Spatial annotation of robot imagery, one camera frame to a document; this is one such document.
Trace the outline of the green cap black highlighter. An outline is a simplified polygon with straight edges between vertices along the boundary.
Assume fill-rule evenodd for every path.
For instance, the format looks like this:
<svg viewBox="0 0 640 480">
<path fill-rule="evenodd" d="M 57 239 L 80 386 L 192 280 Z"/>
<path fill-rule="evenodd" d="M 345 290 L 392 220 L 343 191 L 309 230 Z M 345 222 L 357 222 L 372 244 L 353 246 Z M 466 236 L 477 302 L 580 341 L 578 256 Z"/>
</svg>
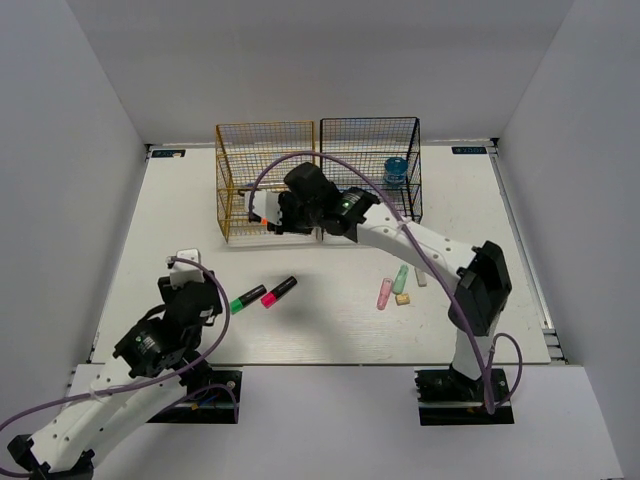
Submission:
<svg viewBox="0 0 640 480">
<path fill-rule="evenodd" d="M 251 303 L 255 302 L 267 293 L 266 287 L 260 284 L 251 290 L 240 295 L 230 303 L 230 312 L 232 315 L 242 311 Z"/>
</svg>

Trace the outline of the pink cap black highlighter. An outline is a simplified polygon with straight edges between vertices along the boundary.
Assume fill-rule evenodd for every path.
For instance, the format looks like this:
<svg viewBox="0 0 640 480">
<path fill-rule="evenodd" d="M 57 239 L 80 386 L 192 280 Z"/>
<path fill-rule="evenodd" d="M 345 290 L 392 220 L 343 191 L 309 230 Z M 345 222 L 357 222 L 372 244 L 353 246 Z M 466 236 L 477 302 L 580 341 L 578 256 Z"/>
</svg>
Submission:
<svg viewBox="0 0 640 480">
<path fill-rule="evenodd" d="M 289 276 L 276 287 L 270 290 L 261 298 L 261 304 L 264 308 L 271 308 L 278 300 L 287 294 L 292 288 L 297 285 L 298 281 L 294 276 Z"/>
</svg>

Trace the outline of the blue tape roll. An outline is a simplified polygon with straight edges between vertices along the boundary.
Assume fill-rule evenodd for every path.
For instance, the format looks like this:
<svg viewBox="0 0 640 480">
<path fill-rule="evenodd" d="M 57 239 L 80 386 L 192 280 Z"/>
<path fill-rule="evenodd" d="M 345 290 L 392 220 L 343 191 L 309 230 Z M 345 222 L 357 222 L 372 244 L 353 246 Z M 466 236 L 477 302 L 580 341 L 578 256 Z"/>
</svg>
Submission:
<svg viewBox="0 0 640 480">
<path fill-rule="evenodd" d="M 399 189 L 406 183 L 409 162 L 404 157 L 390 157 L 384 163 L 384 184 Z"/>
</svg>

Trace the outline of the white eraser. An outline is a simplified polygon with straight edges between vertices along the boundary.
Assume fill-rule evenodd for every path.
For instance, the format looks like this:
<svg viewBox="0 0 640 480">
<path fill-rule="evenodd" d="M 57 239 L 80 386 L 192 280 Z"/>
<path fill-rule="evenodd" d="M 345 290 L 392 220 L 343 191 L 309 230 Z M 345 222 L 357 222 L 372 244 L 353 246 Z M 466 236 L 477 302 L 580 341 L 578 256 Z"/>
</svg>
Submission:
<svg viewBox="0 0 640 480">
<path fill-rule="evenodd" d="M 428 285 L 427 275 L 420 269 L 415 270 L 416 282 L 419 287 L 426 287 Z"/>
</svg>

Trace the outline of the black handled scissors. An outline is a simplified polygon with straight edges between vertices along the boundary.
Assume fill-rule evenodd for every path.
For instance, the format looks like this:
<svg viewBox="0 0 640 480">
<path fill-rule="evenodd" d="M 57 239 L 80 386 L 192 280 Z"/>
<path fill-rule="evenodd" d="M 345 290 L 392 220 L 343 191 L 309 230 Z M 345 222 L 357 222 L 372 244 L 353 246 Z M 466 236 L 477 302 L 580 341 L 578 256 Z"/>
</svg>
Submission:
<svg viewBox="0 0 640 480">
<path fill-rule="evenodd" d="M 245 195 L 249 194 L 251 191 L 253 190 L 253 185 L 252 184 L 247 184 L 243 187 L 240 187 L 237 190 L 237 194 L 241 197 L 244 197 Z"/>
</svg>

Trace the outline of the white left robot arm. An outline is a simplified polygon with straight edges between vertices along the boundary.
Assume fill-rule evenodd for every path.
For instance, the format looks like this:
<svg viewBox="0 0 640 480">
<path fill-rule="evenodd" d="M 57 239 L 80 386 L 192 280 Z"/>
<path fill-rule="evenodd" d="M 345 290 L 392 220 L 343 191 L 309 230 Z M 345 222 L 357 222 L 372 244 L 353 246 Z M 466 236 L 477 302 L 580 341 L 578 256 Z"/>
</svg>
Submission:
<svg viewBox="0 0 640 480">
<path fill-rule="evenodd" d="M 227 311 L 214 273 L 202 266 L 173 269 L 158 280 L 161 304 L 151 308 L 116 343 L 112 357 L 85 393 L 56 401 L 59 414 L 7 449 L 19 479 L 90 479 L 128 435 L 163 410 L 215 389 L 198 352 L 202 331 Z"/>
</svg>

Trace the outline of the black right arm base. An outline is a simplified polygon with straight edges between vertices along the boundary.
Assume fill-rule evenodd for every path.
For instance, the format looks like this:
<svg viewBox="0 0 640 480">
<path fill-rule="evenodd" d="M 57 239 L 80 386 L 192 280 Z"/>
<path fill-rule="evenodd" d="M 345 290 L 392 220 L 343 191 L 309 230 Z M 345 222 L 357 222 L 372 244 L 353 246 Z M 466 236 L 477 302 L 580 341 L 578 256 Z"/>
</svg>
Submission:
<svg viewBox="0 0 640 480">
<path fill-rule="evenodd" d="M 515 423 L 507 377 L 502 368 L 491 373 L 491 388 L 499 406 L 493 414 L 485 407 L 482 379 L 467 381 L 451 368 L 415 371 L 421 426 L 481 426 Z"/>
</svg>

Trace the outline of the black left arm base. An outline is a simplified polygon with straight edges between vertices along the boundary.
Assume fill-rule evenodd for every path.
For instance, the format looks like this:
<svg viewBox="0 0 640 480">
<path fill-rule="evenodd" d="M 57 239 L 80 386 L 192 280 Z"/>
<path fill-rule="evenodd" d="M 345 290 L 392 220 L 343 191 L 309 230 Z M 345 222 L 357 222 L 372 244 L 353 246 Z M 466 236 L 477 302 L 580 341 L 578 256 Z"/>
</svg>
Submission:
<svg viewBox="0 0 640 480">
<path fill-rule="evenodd" d="M 237 424 L 240 413 L 242 369 L 214 369 L 205 384 L 214 388 L 192 394 L 180 403 L 167 408 L 147 421 L 148 424 L 232 425 Z"/>
</svg>

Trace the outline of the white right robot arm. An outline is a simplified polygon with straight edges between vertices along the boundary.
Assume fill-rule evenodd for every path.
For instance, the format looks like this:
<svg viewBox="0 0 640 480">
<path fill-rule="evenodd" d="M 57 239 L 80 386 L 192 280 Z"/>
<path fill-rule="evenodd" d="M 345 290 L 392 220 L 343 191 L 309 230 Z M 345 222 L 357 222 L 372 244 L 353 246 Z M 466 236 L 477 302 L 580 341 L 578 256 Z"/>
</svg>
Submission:
<svg viewBox="0 0 640 480">
<path fill-rule="evenodd" d="M 491 241 L 473 246 L 451 240 L 411 220 L 397 217 L 381 199 L 361 188 L 339 190 L 309 162 L 291 170 L 286 190 L 256 195 L 254 210 L 269 230 L 309 234 L 319 228 L 353 243 L 376 248 L 443 281 L 453 299 L 448 310 L 458 333 L 451 384 L 472 399 L 488 385 L 497 321 L 512 291 L 503 250 Z"/>
</svg>

